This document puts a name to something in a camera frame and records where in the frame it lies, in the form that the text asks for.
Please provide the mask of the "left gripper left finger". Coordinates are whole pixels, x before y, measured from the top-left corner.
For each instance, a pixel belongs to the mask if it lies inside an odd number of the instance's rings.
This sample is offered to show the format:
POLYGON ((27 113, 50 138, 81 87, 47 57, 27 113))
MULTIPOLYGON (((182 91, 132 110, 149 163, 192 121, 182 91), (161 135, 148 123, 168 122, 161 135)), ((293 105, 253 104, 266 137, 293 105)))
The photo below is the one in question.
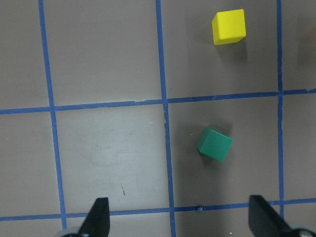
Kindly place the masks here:
POLYGON ((110 232, 110 211, 107 197, 97 198, 81 225, 78 237, 107 237, 110 232))

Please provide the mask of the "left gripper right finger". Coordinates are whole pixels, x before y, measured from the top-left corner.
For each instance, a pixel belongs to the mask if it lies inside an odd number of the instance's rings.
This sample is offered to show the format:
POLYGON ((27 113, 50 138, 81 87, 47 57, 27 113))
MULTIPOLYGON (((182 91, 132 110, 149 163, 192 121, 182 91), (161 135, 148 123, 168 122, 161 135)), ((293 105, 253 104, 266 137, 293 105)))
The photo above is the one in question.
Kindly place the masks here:
POLYGON ((255 237, 290 237, 292 229, 260 195, 249 196, 248 225, 255 237))

